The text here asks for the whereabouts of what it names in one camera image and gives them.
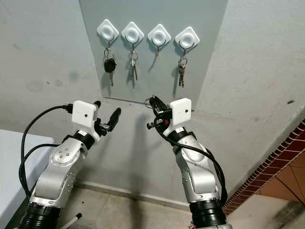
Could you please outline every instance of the metal key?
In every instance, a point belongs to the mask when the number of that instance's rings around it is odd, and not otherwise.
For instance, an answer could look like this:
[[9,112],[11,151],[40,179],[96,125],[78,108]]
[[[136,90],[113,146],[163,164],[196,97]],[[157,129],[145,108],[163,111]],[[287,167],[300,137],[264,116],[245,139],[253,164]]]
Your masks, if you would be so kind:
[[115,66],[116,66],[116,63],[113,58],[105,60],[104,69],[105,69],[105,72],[109,73],[110,83],[111,83],[112,87],[114,85],[113,84],[113,71],[115,69]]
[[185,64],[179,65],[179,86],[184,87],[184,72],[185,72]]
[[132,70],[134,71],[134,74],[135,74],[135,80],[138,80],[137,68],[135,67],[134,59],[132,59]]

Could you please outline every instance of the white table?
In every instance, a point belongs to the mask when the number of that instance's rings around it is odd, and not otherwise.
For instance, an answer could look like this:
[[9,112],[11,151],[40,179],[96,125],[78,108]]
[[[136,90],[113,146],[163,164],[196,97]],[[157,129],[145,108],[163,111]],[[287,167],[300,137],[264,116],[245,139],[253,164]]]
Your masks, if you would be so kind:
[[[20,146],[23,133],[0,130],[0,228],[5,228],[20,204],[25,193],[18,177],[20,165]],[[51,137],[27,135],[25,153],[34,146],[54,143]],[[48,163],[50,147],[35,150],[25,166],[29,189],[36,183]]]

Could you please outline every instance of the white wall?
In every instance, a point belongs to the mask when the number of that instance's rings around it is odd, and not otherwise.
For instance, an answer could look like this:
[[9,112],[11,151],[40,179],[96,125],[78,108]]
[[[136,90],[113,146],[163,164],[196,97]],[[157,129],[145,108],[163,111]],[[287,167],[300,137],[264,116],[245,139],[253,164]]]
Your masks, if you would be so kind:
[[[0,128],[23,131],[50,106],[101,97],[77,1],[1,2]],[[229,191],[288,123],[304,118],[304,8],[301,0],[228,2],[196,112],[186,127],[214,152]],[[92,148],[80,179],[184,200],[169,144],[145,129],[151,110],[103,99],[104,121],[116,106],[122,107],[121,120]],[[31,132],[59,142],[71,134],[70,117],[56,111]]]

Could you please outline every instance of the gray panel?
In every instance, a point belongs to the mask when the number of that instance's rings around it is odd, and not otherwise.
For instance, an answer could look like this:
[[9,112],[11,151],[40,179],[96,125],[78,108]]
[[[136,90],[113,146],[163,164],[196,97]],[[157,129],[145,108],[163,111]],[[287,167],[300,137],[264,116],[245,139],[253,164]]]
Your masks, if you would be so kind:
[[[166,98],[166,102],[188,97],[194,108],[226,4],[227,0],[80,0],[102,95],[135,102],[144,102],[152,94]],[[136,47],[139,55],[138,81],[133,79],[130,70],[128,54],[131,45],[120,35],[112,45],[117,68],[113,76],[114,87],[110,86],[109,74],[103,68],[106,42],[96,32],[104,19],[109,19],[120,32],[130,21],[135,22],[144,32],[144,39]],[[172,40],[161,49],[159,57],[155,59],[156,48],[147,39],[147,33],[158,23],[165,26]],[[185,86],[180,88],[177,62],[183,51],[174,42],[174,38],[187,26],[194,28],[201,41],[187,55],[189,62],[185,71]]]

